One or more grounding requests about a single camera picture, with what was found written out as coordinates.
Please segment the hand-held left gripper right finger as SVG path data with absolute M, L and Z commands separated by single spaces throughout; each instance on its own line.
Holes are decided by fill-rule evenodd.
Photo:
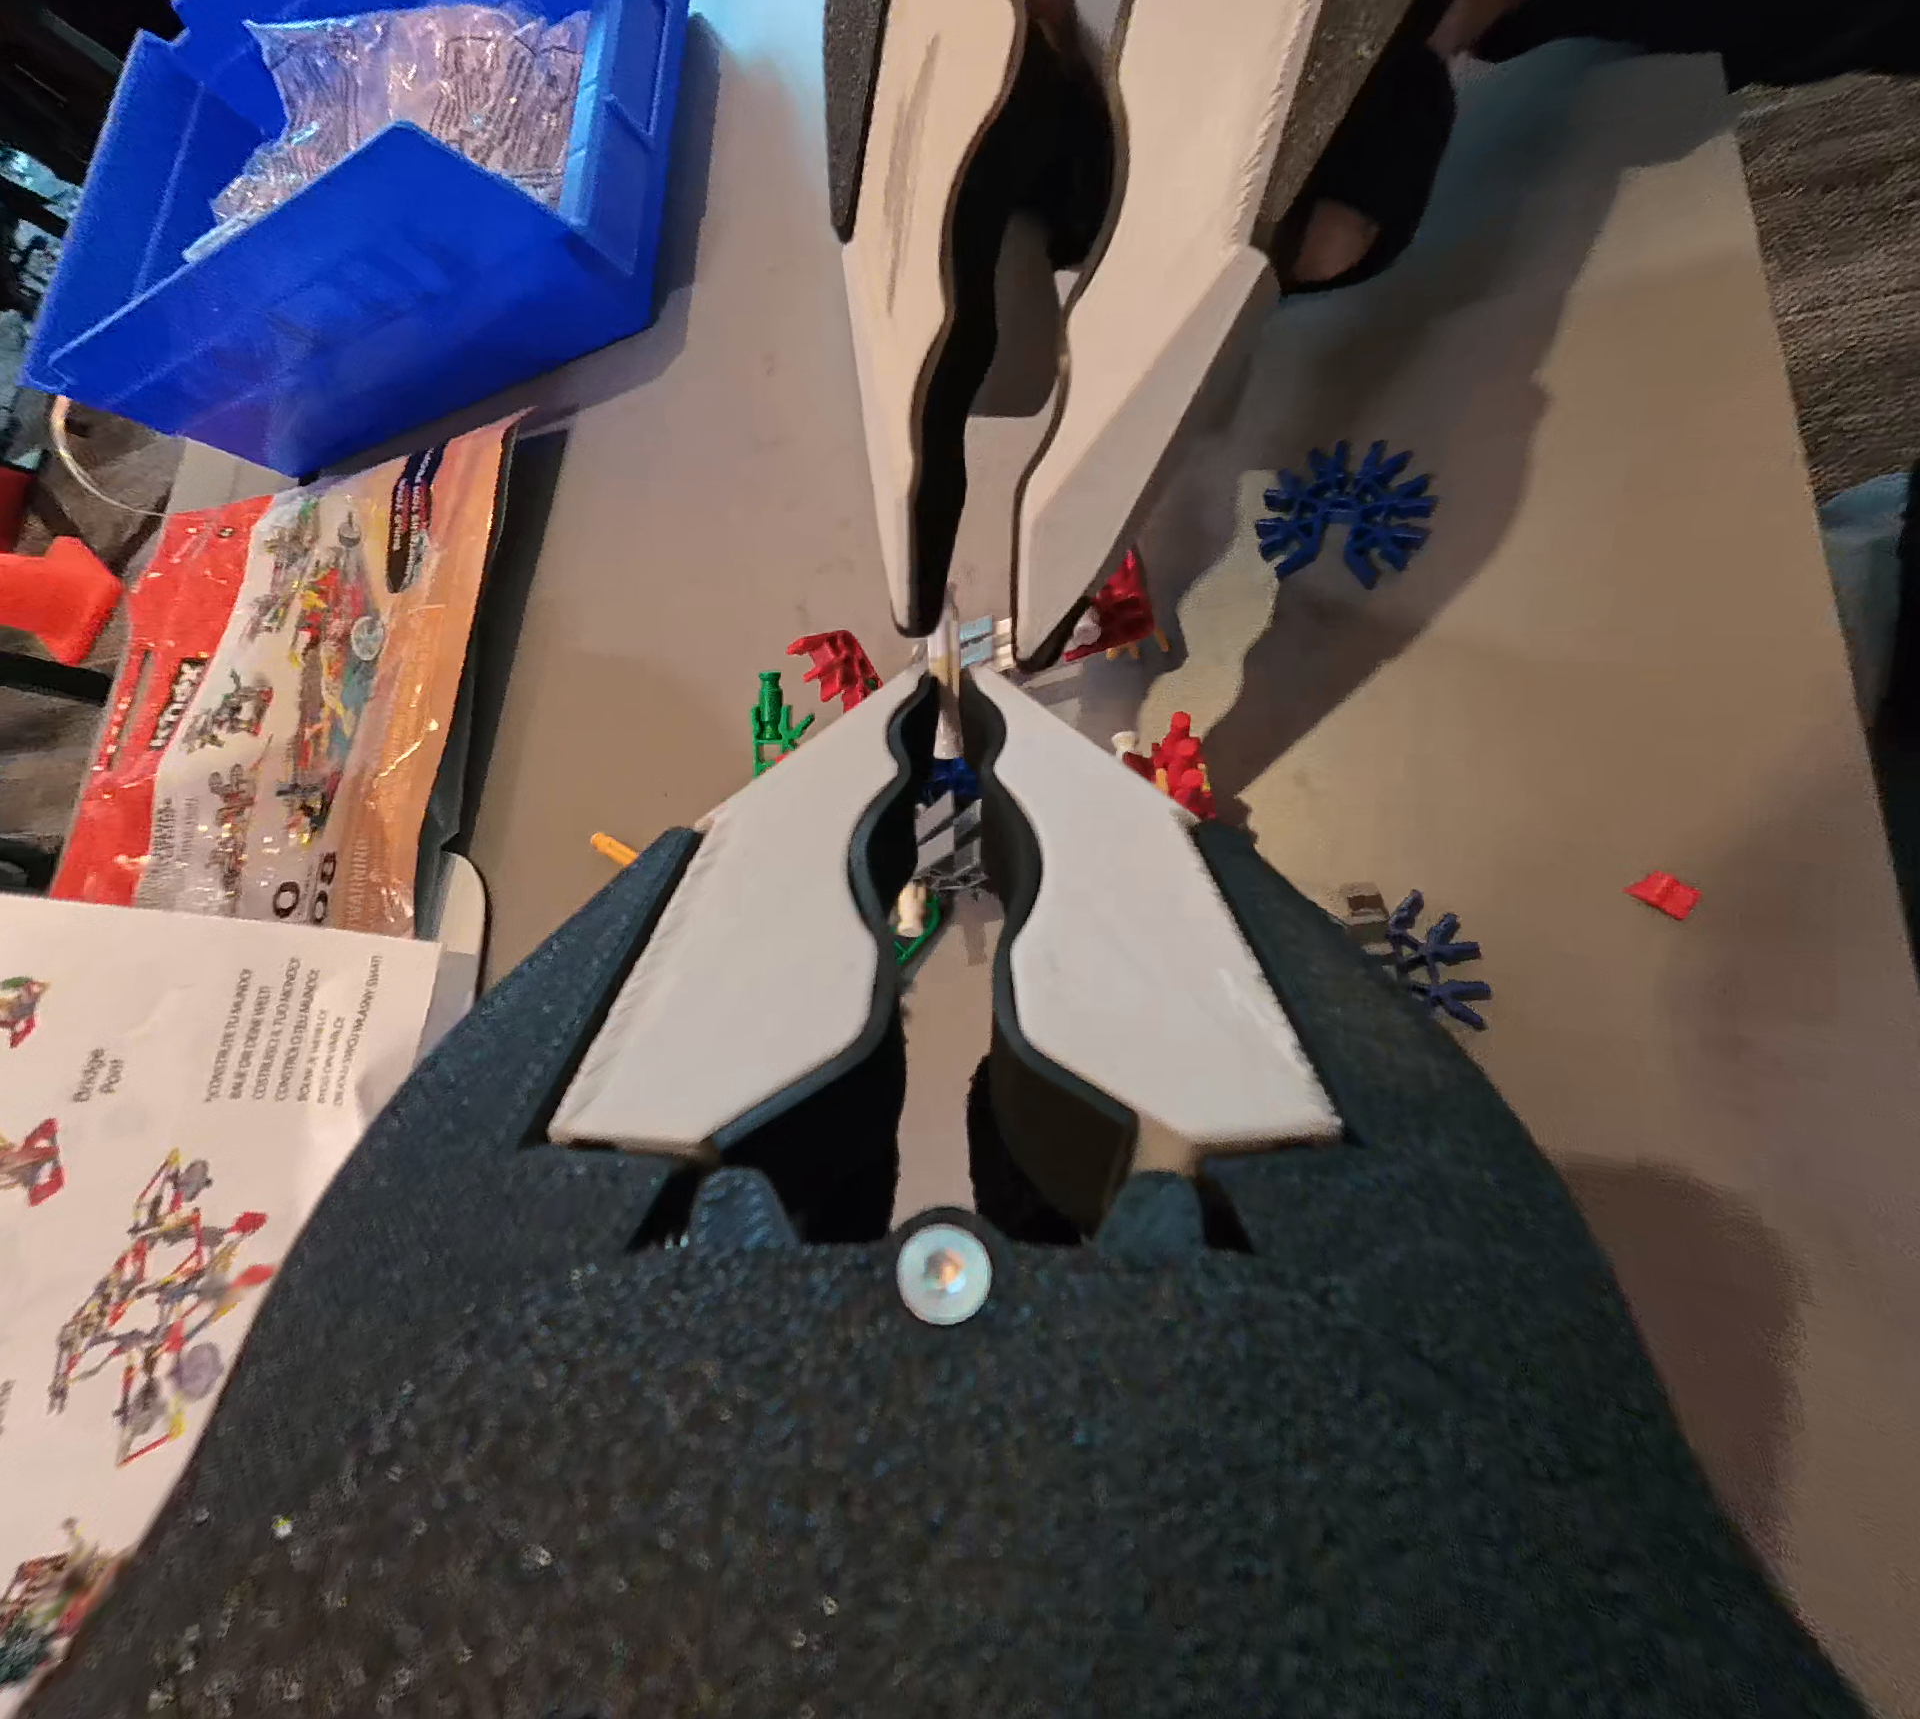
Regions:
M 1192 1176 L 1343 1124 L 1200 824 L 1012 680 L 969 676 L 1004 908 L 996 1114 L 1033 1176 Z

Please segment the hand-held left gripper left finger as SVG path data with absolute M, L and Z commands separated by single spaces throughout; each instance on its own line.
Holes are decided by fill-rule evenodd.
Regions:
M 934 678 L 905 672 L 699 824 L 554 1142 L 720 1156 L 876 1052 L 939 716 Z

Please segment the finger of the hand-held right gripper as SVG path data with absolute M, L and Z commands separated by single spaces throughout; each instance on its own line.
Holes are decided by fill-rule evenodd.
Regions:
M 1327 0 L 1117 0 L 1107 222 L 1068 294 L 1062 380 L 1014 508 L 1033 670 L 1109 576 L 1188 410 L 1274 288 L 1256 226 Z
M 889 602 L 946 606 L 967 430 L 996 356 L 996 262 L 1033 158 L 1025 0 L 890 0 L 843 248 Z

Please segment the blue grey snowflake connector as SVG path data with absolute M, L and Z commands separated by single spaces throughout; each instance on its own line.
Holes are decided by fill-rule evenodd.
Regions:
M 1492 986 L 1477 976 L 1483 948 L 1456 914 L 1429 910 L 1421 890 L 1388 902 L 1379 886 L 1349 882 L 1335 892 L 1333 916 L 1404 998 L 1467 1032 L 1487 1030 Z

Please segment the white book stand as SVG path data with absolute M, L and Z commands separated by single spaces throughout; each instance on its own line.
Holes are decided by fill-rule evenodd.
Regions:
M 436 850 L 416 898 L 416 936 L 439 948 L 436 1004 L 468 1012 L 484 980 L 491 904 L 478 868 L 453 850 Z

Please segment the red fan connector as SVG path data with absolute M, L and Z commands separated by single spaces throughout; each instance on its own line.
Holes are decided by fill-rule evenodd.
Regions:
M 806 684 L 820 692 L 823 704 L 844 712 L 873 698 L 883 682 L 860 638 L 849 628 L 811 632 L 786 646 L 786 654 L 806 662 Z

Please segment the pile of clear plastic bags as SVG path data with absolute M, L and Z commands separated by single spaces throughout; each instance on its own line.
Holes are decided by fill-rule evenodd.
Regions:
M 353 152 L 415 126 L 559 210 L 593 16 L 546 22 L 527 0 L 427 4 L 334 18 L 248 22 L 285 110 L 187 244 L 197 262 L 231 244 Z

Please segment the small blue plastic bin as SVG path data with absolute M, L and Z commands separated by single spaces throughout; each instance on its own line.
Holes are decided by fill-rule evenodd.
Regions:
M 688 0 L 588 16 L 542 204 L 400 124 L 198 260 L 285 124 L 248 24 L 481 0 L 173 0 L 118 78 L 23 382 L 298 478 L 643 332 L 656 314 Z

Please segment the toy instruction booklet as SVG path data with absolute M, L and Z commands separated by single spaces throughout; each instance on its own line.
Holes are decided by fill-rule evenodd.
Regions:
M 456 1018 L 433 942 L 2 900 L 4 1715 L 198 1441 L 300 1228 Z

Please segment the red plastic object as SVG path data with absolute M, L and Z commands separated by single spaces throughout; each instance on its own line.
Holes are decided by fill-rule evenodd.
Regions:
M 2 552 L 2 628 L 32 636 L 65 668 L 86 664 L 125 592 L 78 536 L 54 536 L 36 556 Z

